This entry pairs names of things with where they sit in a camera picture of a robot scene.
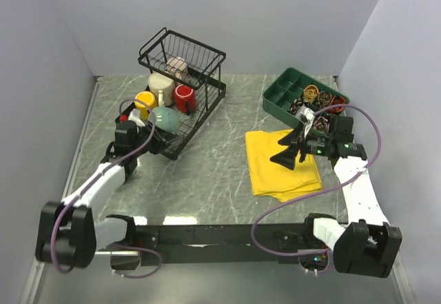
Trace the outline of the red cup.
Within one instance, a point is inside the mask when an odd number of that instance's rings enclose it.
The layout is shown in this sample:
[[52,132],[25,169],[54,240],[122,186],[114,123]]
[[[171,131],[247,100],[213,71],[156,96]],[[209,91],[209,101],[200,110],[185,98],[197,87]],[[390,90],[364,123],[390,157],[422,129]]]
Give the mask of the red cup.
[[177,109],[184,114],[191,114],[197,106],[194,89],[186,85],[178,85],[174,90],[174,103]]

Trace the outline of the pink mug lilac interior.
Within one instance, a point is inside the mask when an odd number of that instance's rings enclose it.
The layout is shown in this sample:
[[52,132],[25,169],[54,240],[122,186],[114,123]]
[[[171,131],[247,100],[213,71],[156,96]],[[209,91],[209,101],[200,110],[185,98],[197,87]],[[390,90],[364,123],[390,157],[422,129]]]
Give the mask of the pink mug lilac interior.
[[188,82],[187,62],[182,57],[170,57],[167,60],[166,72],[177,79]]

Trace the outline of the white mug green interior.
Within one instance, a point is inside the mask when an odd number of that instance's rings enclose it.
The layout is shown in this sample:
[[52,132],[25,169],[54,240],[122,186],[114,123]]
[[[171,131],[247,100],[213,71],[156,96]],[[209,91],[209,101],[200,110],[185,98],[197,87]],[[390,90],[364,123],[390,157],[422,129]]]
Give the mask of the white mug green interior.
[[159,100],[159,91],[163,93],[162,101],[164,106],[174,104],[175,83],[173,79],[154,72],[147,78],[147,84],[149,90],[155,95],[157,100]]

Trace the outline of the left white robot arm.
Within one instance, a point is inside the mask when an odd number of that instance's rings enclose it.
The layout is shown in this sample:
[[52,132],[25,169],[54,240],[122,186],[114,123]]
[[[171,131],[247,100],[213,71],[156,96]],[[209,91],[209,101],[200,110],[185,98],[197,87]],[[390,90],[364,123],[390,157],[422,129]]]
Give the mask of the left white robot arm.
[[160,154],[177,135],[147,122],[120,121],[114,140],[92,176],[60,202],[48,202],[42,210],[35,249],[38,261],[51,263],[61,273],[87,267],[95,252],[111,245],[139,250],[141,240],[132,216],[111,214],[95,222],[94,214],[122,186],[145,154]]

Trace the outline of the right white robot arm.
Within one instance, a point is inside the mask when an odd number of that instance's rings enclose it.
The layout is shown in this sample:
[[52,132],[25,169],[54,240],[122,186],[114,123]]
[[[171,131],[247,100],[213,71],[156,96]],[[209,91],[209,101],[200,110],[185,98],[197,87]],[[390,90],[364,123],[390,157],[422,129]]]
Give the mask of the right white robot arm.
[[337,272],[386,278],[396,259],[402,233],[382,212],[368,173],[363,145],[353,141],[353,118],[331,116],[328,136],[305,132],[298,126],[279,140],[282,152],[270,160],[289,170],[310,155],[323,156],[342,184],[348,223],[331,216],[310,214],[302,231],[308,247],[324,243],[332,252]]

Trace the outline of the yellow enamel mug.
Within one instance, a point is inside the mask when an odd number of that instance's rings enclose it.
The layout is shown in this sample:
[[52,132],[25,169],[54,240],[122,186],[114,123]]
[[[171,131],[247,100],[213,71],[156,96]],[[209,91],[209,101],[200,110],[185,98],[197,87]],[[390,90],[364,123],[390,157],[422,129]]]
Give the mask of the yellow enamel mug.
[[135,96],[135,107],[138,110],[146,110],[147,109],[147,105],[153,109],[155,107],[158,106],[158,100],[155,96],[154,93],[150,92],[150,91],[142,91],[139,92],[136,96]]

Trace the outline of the speckled blue-green mug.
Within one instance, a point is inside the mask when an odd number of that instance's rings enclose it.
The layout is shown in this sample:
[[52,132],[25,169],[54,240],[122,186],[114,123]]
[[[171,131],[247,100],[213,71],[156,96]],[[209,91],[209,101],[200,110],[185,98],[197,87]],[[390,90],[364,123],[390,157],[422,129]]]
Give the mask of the speckled blue-green mug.
[[163,106],[154,108],[150,113],[148,121],[153,123],[154,120],[157,128],[172,134],[176,134],[180,126],[178,112]]

